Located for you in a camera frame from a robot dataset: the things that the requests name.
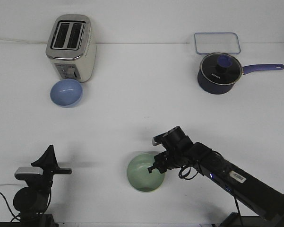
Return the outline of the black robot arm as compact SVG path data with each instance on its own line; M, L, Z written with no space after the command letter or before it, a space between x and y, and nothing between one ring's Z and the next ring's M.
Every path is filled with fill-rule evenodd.
M49 145L41 157L30 166L19 167L14 176L26 182L14 196L13 206L19 212L22 227L57 227L53 215L47 213L52 197L55 175L70 175L72 169L58 165L54 146Z
M152 144L161 144L166 150L154 157L148 168L160 173L179 168L179 178L189 180L191 169L208 177L231 196L241 202L256 216L231 213L222 227L284 227L284 194L238 168L202 143L193 143L180 126L153 137Z

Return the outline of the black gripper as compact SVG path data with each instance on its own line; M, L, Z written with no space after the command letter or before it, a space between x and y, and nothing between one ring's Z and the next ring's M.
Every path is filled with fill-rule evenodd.
M180 126L176 126L168 132L170 145L165 148L164 152L154 157L155 162L147 168L149 173L158 170L162 174L167 170L180 168L189 163L189 159L185 157L184 153L192 147L191 139L183 132Z
M54 146L49 145L41 157L32 162L31 166L39 166L43 170L40 187L52 187L54 175L70 175L71 168L60 168L54 152Z

